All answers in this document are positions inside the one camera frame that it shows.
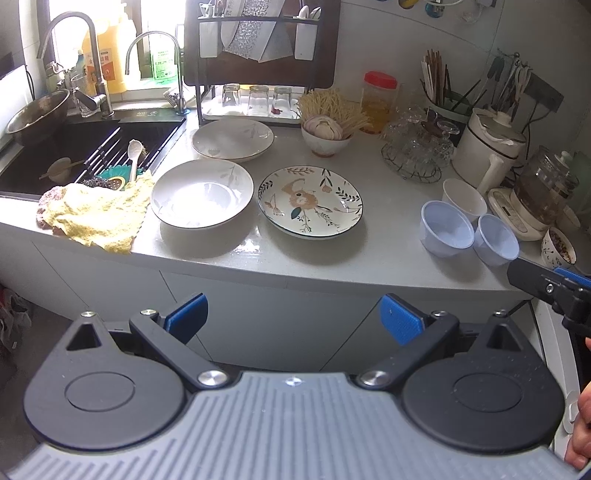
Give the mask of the person's right hand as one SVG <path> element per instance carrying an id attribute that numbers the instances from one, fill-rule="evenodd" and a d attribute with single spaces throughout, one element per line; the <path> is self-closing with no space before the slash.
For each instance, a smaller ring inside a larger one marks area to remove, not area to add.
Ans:
<path id="1" fill-rule="evenodd" d="M 583 470 L 591 457 L 591 383 L 578 397 L 578 415 L 568 442 L 564 460 L 577 470 Z"/>

